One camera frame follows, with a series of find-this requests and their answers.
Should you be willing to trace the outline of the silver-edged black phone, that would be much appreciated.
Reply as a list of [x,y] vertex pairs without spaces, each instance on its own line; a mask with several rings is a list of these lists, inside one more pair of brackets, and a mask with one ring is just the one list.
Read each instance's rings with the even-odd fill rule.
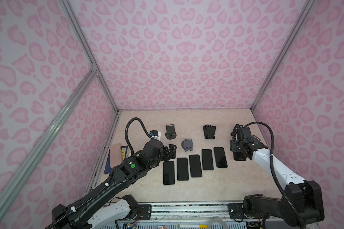
[[199,155],[190,155],[189,165],[191,177],[202,177],[202,166]]

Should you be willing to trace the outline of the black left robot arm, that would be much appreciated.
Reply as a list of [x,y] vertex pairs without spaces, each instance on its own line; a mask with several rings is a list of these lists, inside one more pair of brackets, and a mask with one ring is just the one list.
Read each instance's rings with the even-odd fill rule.
[[100,229],[120,219],[138,220],[140,206],[132,195],[123,196],[112,205],[106,204],[157,167],[164,154],[175,153],[176,149],[174,144],[165,147],[161,141],[150,139],[142,150],[115,166],[108,178],[88,194],[68,206],[56,206],[48,228]]

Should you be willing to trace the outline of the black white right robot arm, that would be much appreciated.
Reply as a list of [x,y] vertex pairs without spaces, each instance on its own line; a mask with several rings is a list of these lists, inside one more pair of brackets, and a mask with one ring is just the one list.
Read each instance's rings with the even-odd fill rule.
[[250,126],[236,124],[231,132],[230,150],[235,161],[255,162],[272,178],[281,193],[280,198],[270,198],[262,194],[244,197],[243,214],[254,217],[262,214],[283,219],[289,226],[305,229],[307,225],[325,219],[325,210],[320,185],[308,181],[296,174],[274,155],[275,137],[269,125],[258,122],[266,127],[270,134],[270,147],[252,135]]

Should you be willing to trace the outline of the round stand of back phone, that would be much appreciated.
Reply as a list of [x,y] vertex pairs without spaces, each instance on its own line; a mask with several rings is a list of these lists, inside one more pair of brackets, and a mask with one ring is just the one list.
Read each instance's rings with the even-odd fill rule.
[[174,124],[169,124],[166,126],[165,137],[168,140],[172,140],[172,139],[175,139],[177,137],[177,133],[176,133]]

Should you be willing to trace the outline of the round stand of phone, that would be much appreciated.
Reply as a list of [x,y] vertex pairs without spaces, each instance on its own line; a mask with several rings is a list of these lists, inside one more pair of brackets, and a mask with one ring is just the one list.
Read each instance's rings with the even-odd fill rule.
[[174,124],[169,124],[166,126],[165,137],[168,140],[172,140],[172,139],[175,139],[177,137],[177,133],[176,133]]
[[181,143],[181,147],[184,152],[193,151],[194,150],[193,140],[191,138],[184,139]]

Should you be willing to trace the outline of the round stand of centre phone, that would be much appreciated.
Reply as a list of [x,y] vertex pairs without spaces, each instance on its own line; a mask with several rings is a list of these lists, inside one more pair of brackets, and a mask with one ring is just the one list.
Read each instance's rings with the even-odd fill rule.
[[194,150],[193,140],[191,138],[184,139],[181,143],[181,147],[184,152],[193,151]]

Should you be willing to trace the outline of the black folding stand back right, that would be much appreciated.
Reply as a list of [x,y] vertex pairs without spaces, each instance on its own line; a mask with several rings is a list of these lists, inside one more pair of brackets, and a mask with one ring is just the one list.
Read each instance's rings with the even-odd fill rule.
[[216,126],[204,125],[203,131],[204,131],[204,138],[205,139],[215,139]]

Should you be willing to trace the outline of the yellow white marker pen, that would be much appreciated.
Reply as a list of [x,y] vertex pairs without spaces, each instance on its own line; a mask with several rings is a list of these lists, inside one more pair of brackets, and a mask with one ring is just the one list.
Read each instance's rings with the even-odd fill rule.
[[205,224],[179,224],[179,229],[207,229],[208,226]]

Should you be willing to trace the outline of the clear plastic tube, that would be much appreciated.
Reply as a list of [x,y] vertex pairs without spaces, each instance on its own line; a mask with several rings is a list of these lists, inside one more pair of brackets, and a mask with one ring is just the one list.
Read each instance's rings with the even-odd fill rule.
[[212,229],[212,226],[213,226],[214,223],[218,223],[222,227],[222,229],[229,229],[228,224],[224,220],[222,220],[221,218],[213,218],[213,219],[211,219],[209,221],[209,223],[207,224],[207,228],[208,229]]

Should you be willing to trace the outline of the right corner aluminium profile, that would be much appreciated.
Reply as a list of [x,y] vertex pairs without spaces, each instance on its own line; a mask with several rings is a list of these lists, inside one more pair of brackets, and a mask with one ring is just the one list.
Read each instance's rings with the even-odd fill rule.
[[280,49],[277,58],[275,59],[267,77],[265,78],[263,85],[261,86],[258,95],[256,96],[253,105],[251,106],[250,110],[253,113],[254,110],[258,107],[260,100],[262,99],[266,89],[268,88],[270,81],[274,78],[276,72],[279,69],[279,66],[285,59],[287,53],[290,51],[296,37],[299,35],[300,31],[304,27],[306,21],[310,17],[311,13],[313,12],[314,8],[317,5],[316,0],[306,0],[305,4],[299,13],[292,29],[290,30],[282,48]]

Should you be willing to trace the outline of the corner aluminium profile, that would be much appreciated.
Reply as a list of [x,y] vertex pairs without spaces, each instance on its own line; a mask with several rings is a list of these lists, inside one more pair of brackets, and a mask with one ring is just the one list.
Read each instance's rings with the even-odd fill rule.
[[262,99],[266,89],[268,88],[270,81],[274,78],[276,72],[279,69],[279,66],[285,59],[287,53],[290,51],[296,37],[299,35],[300,31],[304,27],[306,21],[310,17],[311,13],[313,12],[314,8],[317,5],[316,0],[306,0],[305,4],[299,13],[292,29],[290,30],[282,48],[280,49],[277,58],[275,59],[267,77],[265,78],[263,85],[261,86],[258,95],[256,96],[253,105],[251,106],[250,110],[253,113],[254,110],[258,107],[260,100]]
[[87,41],[87,38],[80,26],[80,22],[75,14],[75,11],[71,5],[71,2],[68,0],[59,0],[59,4],[61,5],[64,14],[66,15],[67,19],[69,20],[70,26],[72,27],[77,40],[82,47],[85,56],[88,59],[88,62],[90,63],[92,69],[95,71],[96,77],[101,84],[101,88],[104,91],[107,100],[109,101],[112,110],[118,114],[119,110],[117,109],[117,106],[114,102],[114,99],[112,98],[110,89],[108,88],[106,84],[106,80],[103,77],[103,74],[101,73],[101,70],[99,69],[99,65],[97,61],[95,60],[95,56],[90,48],[89,42]]

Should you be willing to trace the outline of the left diagonal aluminium strut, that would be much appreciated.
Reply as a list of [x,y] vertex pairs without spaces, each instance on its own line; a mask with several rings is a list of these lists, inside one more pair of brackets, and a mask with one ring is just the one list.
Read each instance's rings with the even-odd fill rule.
[[0,194],[0,222],[11,208],[12,204],[20,194],[26,182],[37,168],[45,153],[57,137],[60,130],[74,111],[80,99],[86,92],[89,85],[97,76],[97,69],[92,69],[80,83],[78,88],[70,96],[61,111],[55,117],[47,131],[42,135],[35,147],[29,153],[28,157],[14,173],[8,185]]

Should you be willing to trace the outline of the left corner aluminium profile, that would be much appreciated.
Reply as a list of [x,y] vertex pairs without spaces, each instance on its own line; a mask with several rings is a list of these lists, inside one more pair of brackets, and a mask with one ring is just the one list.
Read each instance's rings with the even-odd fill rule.
[[75,14],[75,11],[71,5],[71,2],[68,0],[59,0],[59,4],[61,5],[64,14],[66,15],[67,19],[69,20],[70,26],[72,27],[77,40],[82,47],[85,56],[88,59],[88,62],[90,63],[92,69],[95,71],[96,77],[101,84],[101,88],[104,91],[107,100],[109,101],[112,110],[118,114],[119,110],[117,109],[117,106],[114,102],[114,99],[112,98],[110,89],[108,88],[106,84],[106,80],[103,77],[103,74],[101,73],[101,70],[99,69],[99,65],[97,61],[95,60],[95,56],[90,48],[89,42],[87,41],[87,38],[80,26],[80,22]]

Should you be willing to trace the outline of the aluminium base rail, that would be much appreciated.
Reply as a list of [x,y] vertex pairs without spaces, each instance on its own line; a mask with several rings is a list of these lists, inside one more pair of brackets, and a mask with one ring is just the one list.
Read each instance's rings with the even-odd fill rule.
[[254,217],[243,214],[243,202],[161,202],[138,203],[140,218],[138,220],[168,220],[185,218],[212,218],[229,216],[229,219],[241,223]]

